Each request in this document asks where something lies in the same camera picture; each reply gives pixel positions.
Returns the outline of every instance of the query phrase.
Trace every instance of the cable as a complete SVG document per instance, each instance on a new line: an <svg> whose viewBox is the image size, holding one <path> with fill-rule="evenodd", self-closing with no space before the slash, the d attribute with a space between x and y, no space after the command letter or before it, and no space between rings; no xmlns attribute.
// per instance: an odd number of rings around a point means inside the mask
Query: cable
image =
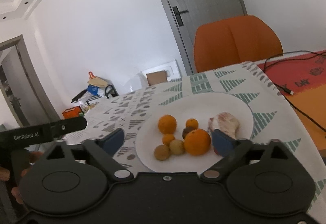
<svg viewBox="0 0 326 224"><path fill-rule="evenodd" d="M300 59L282 59L282 60L278 60L270 65L267 66L267 62L272 59L272 58L275 58L275 57L278 57L278 56L283 56L285 54L292 54L292 53L297 53L297 52L305 52L305 53L310 53L310 54L314 54L314 56L311 56L311 57L308 57L308 58L300 58ZM315 58L317 56L321 56L321 57L324 57L326 55L326 51L325 52L322 52L322 53L316 53L316 52L312 52L312 51L308 51L308 50L298 50L298 51L289 51L289 52L284 52L284 53L281 53L281 54L276 54L274 56L271 56L269 57L268 59L265 60L265 63L264 63L264 69L263 69L263 72L266 74L266 70L276 64L279 64L281 62L284 62L284 61L298 61L298 60L308 60L308 59L312 59L312 58ZM284 92L286 92L287 94L290 94L290 95L293 95L294 92L291 91L290 89L286 88L286 87L282 87L276 83L274 83L274 85L278 88L280 88L281 90L283 90ZM317 123L314 119L312 119L309 115L307 115L305 112L303 112L302 110L300 110L299 108L297 108L289 99L287 99L285 96L284 98L286 99L286 101L295 109L297 110L298 112L300 112L302 115L304 115L306 118L308 118L311 122L313 122L317 127L319 127L322 131L326 132L326 129L321 126L319 123Z"/></svg>

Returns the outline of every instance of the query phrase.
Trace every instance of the door frame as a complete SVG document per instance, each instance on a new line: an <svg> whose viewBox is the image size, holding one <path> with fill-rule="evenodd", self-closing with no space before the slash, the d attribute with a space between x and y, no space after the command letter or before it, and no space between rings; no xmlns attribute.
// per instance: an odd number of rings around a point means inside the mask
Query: door frame
<svg viewBox="0 0 326 224"><path fill-rule="evenodd" d="M45 111L49 121L53 122L53 121L60 120L58 113L52 106L52 104L51 104L48 96L46 95L46 93L41 85L41 82L35 72L31 58L28 54L28 51L27 51L27 48L25 45L23 35L19 35L18 37L15 37L15 38L12 38L12 39L9 39L7 41L0 43L0 51L3 51L12 46L16 46L16 50L18 52L19 59L22 64L22 67L24 69L27 80L28 80L29 84L31 85L31 88L36 96L36 99L38 100L41 107ZM15 113L14 108L12 107L9 99L7 98L7 95L4 92L4 89L2 88L2 86L0 86L0 90L2 91L2 94L9 106L12 114L14 115L15 119L17 120L18 124L20 126L22 126L22 123L18 119L18 116Z"/></svg>
<svg viewBox="0 0 326 224"><path fill-rule="evenodd" d="M187 52L186 52L186 49L185 49L185 44L184 44L184 42L182 40L181 33L179 31L179 26L178 26L177 21L175 19L172 7L170 6L168 0L161 0L161 2L162 2L162 5L163 5L163 8L164 8L164 11L165 11L165 13L167 15L167 19L168 19L168 21L170 23L170 26L171 26L175 41L177 42L177 46L178 46L178 49L179 49L179 52L180 52L180 55L181 55L181 58L182 58L182 62L184 64L184 66L185 66L185 71L186 71L187 75L192 75L192 74L194 74L194 72L191 69L190 61L188 59ZM247 10L246 10L244 1L240 0L240 4L241 4L244 15L247 15Z"/></svg>

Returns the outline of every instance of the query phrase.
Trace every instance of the orange box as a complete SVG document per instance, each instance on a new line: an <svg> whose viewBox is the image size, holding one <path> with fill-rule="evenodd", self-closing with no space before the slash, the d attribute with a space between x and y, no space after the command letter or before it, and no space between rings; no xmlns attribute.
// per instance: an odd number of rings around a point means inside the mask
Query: orange box
<svg viewBox="0 0 326 224"><path fill-rule="evenodd" d="M80 106L75 106L73 108L66 109L64 112L62 112L62 115L64 118L72 118L72 117L79 117L80 113L84 113L81 110Z"/></svg>

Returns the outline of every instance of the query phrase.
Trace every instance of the human hand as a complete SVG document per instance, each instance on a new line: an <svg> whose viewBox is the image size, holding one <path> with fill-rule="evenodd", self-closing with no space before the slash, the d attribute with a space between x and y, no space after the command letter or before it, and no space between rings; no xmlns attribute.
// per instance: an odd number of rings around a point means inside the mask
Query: human hand
<svg viewBox="0 0 326 224"><path fill-rule="evenodd" d="M42 154L43 153L40 151L31 152L29 155L29 162L30 163L36 162L42 156ZM23 170L21 176L24 177L29 170L30 168ZM10 171L7 170L6 168L0 167L0 181L8 181L9 178L10 178ZM18 187L12 188L11 193L16 198L17 203L23 204Z"/></svg>

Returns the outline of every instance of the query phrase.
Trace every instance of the small orange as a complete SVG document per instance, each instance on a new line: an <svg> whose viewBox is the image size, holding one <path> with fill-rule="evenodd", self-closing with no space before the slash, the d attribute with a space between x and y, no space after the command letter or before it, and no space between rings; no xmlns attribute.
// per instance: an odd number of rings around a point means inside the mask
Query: small orange
<svg viewBox="0 0 326 224"><path fill-rule="evenodd" d="M164 145L169 146L170 142L175 140L175 137L172 134L166 134L162 138L162 142Z"/></svg>
<svg viewBox="0 0 326 224"><path fill-rule="evenodd" d="M198 121L194 118L190 118L185 123L186 127L193 127L194 129L198 129Z"/></svg>
<svg viewBox="0 0 326 224"><path fill-rule="evenodd" d="M177 121L171 115L164 115L157 125L162 134L173 134L177 128Z"/></svg>
<svg viewBox="0 0 326 224"><path fill-rule="evenodd" d="M202 129L193 130L185 137L184 146L189 154L194 156L202 155L210 149L211 137Z"/></svg>

